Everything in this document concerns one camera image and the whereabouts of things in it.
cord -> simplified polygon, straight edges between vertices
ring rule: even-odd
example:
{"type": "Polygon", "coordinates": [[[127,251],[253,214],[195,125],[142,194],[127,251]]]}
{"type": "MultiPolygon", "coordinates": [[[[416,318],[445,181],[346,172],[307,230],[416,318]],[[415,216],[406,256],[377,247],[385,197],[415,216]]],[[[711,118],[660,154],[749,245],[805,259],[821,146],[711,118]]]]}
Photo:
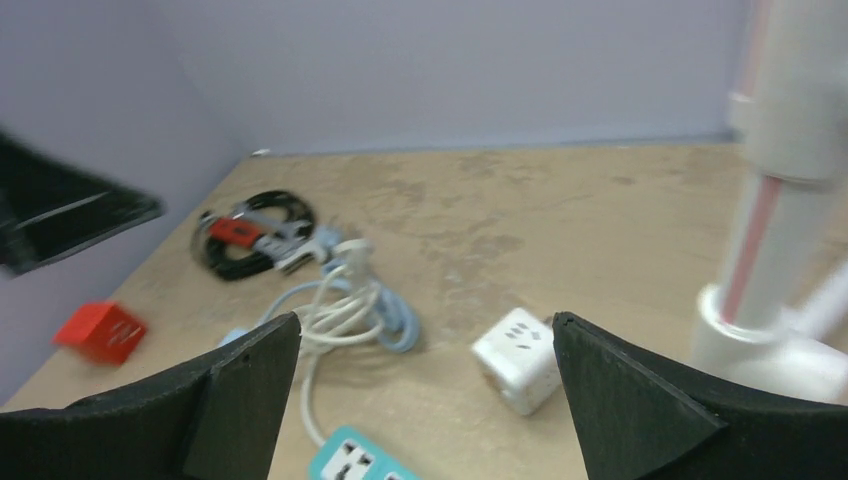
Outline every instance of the cord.
{"type": "MultiPolygon", "coordinates": [[[[254,195],[245,200],[245,203],[252,210],[283,209],[286,211],[286,221],[289,222],[306,221],[307,225],[298,231],[298,234],[303,237],[312,235],[315,228],[315,213],[306,202],[291,192],[271,190],[254,195]]],[[[203,265],[209,267],[218,277],[226,281],[241,280],[274,268],[273,260],[259,252],[253,252],[244,258],[229,257],[227,255],[227,244],[215,238],[207,238],[201,250],[198,239],[205,235],[206,230],[217,218],[220,217],[214,217],[208,212],[200,218],[200,225],[195,230],[192,240],[194,242],[192,251],[195,252],[198,261],[202,261],[203,265]]]]}
{"type": "Polygon", "coordinates": [[[321,356],[336,347],[375,339],[389,351],[403,353],[415,346],[420,325],[409,305],[369,271],[367,257],[371,245],[367,240],[338,242],[341,235],[327,227],[319,227],[315,237],[322,243],[335,243],[333,260],[321,268],[323,280],[298,285],[280,295],[259,320],[259,325],[269,321],[295,294],[315,289],[312,302],[293,311],[301,321],[298,360],[308,358],[300,393],[301,418],[309,438],[321,447],[325,439],[312,413],[312,387],[321,356]],[[326,304],[325,296],[330,290],[344,292],[347,296],[326,304]],[[367,326],[365,332],[351,334],[363,325],[367,326]],[[390,334],[400,334],[400,338],[394,340],[390,334]]]}

black cable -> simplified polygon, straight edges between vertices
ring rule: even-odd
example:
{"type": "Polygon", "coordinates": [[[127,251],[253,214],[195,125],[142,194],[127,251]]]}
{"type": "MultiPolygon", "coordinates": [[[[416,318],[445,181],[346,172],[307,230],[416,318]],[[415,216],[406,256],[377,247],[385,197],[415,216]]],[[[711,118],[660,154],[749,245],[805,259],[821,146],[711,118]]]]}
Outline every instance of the black cable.
{"type": "MultiPolygon", "coordinates": [[[[315,213],[309,205],[296,195],[285,190],[271,190],[248,198],[245,203],[251,210],[279,208],[286,211],[286,222],[305,221],[298,236],[308,238],[315,230],[315,213]]],[[[207,238],[203,246],[207,267],[222,280],[231,282],[271,270],[274,262],[259,252],[253,252],[244,258],[232,258],[227,255],[227,244],[207,238]]]]}

table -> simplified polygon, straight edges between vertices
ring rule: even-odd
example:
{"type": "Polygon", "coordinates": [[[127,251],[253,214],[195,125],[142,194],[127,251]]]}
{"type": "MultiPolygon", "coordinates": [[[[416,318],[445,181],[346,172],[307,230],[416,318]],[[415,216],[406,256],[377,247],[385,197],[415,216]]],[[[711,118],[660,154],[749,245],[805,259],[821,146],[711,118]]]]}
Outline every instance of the table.
{"type": "MultiPolygon", "coordinates": [[[[130,361],[95,367],[58,351],[4,407],[63,407],[215,347],[254,324],[316,266],[225,284],[192,263],[199,213],[290,189],[322,220],[376,245],[374,269],[422,317],[422,345],[329,355],[315,412],[351,424],[426,479],[586,478],[565,395],[522,418],[491,390],[470,344],[524,306],[571,310],[683,360],[695,296],[714,278],[744,164],[732,145],[552,148],[243,161],[113,298],[151,326],[130,361]]],[[[848,252],[848,218],[828,232],[805,285],[848,252]]],[[[848,336],[835,340],[848,346],[848,336]]],[[[316,449],[294,388],[271,479],[305,478],[316,449]]]]}

blue cable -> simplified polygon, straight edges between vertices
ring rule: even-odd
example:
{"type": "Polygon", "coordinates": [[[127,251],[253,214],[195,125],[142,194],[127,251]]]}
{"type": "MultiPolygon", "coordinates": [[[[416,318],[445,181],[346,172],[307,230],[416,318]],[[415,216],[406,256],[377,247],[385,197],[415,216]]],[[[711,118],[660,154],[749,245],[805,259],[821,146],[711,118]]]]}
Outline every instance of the blue cable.
{"type": "MultiPolygon", "coordinates": [[[[321,245],[327,248],[327,250],[331,251],[333,247],[342,242],[343,236],[340,231],[321,225],[315,230],[314,238],[318,240],[321,245]]],[[[330,272],[343,264],[344,260],[341,258],[334,258],[321,266],[321,275],[326,277],[330,274],[330,272]]],[[[323,282],[306,282],[280,295],[265,315],[263,315],[262,320],[260,320],[259,323],[262,324],[267,322],[270,317],[274,315],[274,312],[277,311],[280,305],[285,303],[286,300],[295,294],[305,290],[318,288],[321,283],[323,282]]],[[[377,303],[374,305],[374,311],[368,316],[366,322],[369,327],[373,328],[377,325],[379,320],[377,315],[382,317],[384,328],[377,337],[377,340],[379,340],[383,347],[392,352],[407,352],[415,346],[415,343],[418,341],[418,336],[421,333],[421,325],[418,320],[418,315],[415,314],[409,304],[407,304],[400,295],[387,288],[379,280],[377,280],[377,283],[380,285],[380,296],[377,299],[377,303]],[[400,337],[394,339],[393,337],[398,334],[400,337]]],[[[340,290],[345,293],[350,293],[351,291],[350,283],[344,279],[334,280],[330,284],[330,288],[340,290]]]]}

teal power strip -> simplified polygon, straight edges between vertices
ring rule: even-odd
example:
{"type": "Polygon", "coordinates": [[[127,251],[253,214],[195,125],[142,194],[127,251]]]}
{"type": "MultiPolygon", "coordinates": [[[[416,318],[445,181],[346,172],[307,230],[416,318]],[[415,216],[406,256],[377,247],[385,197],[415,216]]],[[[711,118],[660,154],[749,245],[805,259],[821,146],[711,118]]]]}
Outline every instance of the teal power strip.
{"type": "Polygon", "coordinates": [[[309,464],[309,480],[420,480],[352,427],[341,427],[309,464]]]}

